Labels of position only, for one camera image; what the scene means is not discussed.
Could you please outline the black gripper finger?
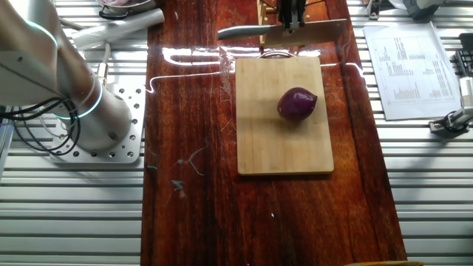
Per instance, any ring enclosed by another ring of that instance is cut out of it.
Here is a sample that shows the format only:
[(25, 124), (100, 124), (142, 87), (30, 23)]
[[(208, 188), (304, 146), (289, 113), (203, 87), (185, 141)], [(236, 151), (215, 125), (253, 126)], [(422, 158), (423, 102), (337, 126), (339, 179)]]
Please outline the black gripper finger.
[(305, 9), (305, 0), (278, 0), (278, 20), (282, 23), (285, 30), (289, 32), (297, 30), (305, 25)]

